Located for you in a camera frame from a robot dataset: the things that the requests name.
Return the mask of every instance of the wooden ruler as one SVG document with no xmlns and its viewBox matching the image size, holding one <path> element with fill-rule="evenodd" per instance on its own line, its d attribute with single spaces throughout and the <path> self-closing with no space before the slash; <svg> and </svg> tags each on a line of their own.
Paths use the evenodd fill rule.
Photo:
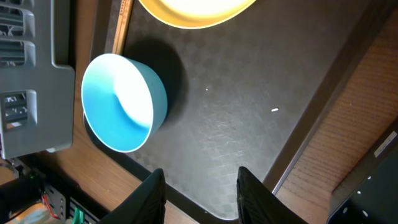
<svg viewBox="0 0 398 224">
<path fill-rule="evenodd" d="M 122 54 L 124 41 L 126 40 L 127 28 L 129 27 L 129 20 L 131 15 L 133 0 L 122 0 L 119 11 L 118 25 L 116 26 L 116 33 L 113 40 L 112 53 Z"/>
</svg>

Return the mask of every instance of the gray plastic panel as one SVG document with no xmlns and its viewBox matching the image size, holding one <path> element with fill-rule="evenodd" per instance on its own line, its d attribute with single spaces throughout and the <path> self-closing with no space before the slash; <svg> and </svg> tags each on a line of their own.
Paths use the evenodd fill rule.
<svg viewBox="0 0 398 224">
<path fill-rule="evenodd" d="M 2 158 L 68 148 L 72 143 L 75 72 L 68 62 L 70 2 L 0 1 L 0 7 L 23 13 L 22 35 L 0 35 L 0 41 L 21 42 L 25 62 L 0 68 Z M 7 128 L 4 97 L 26 91 L 24 125 Z"/>
</svg>

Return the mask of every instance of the cable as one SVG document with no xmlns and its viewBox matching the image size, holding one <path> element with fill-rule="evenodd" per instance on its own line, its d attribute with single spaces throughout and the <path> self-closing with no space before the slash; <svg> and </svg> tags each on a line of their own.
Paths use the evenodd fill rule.
<svg viewBox="0 0 398 224">
<path fill-rule="evenodd" d="M 49 210 L 51 217 L 56 218 L 56 219 L 60 219 L 60 217 L 58 217 L 58 215 L 52 213 L 52 209 L 51 209 L 51 207 L 50 207 L 50 203 L 49 203 L 49 200 L 48 200 L 46 194 L 43 194 L 43 195 L 42 195 L 42 200 L 43 200 L 44 205 L 45 205 L 45 206 L 47 207 L 47 209 Z"/>
</svg>

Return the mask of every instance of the green component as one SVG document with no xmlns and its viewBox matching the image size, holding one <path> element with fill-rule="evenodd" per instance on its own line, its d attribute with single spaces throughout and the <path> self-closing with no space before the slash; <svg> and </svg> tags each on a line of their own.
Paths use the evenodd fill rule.
<svg viewBox="0 0 398 224">
<path fill-rule="evenodd" d="M 75 208 L 75 216 L 73 217 L 72 224 L 83 224 L 85 221 L 85 213 L 78 207 Z"/>
</svg>

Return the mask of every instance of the dark table surface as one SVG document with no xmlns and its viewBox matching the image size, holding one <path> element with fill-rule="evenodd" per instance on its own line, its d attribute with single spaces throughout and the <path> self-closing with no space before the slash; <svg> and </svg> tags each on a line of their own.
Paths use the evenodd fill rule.
<svg viewBox="0 0 398 224">
<path fill-rule="evenodd" d="M 169 112 L 127 155 L 149 171 L 163 168 L 171 187 L 214 216 L 237 218 L 238 167 L 264 180 L 283 159 L 367 3 L 256 1 L 220 25 L 184 30 L 135 2 L 123 55 L 157 72 Z"/>
</svg>

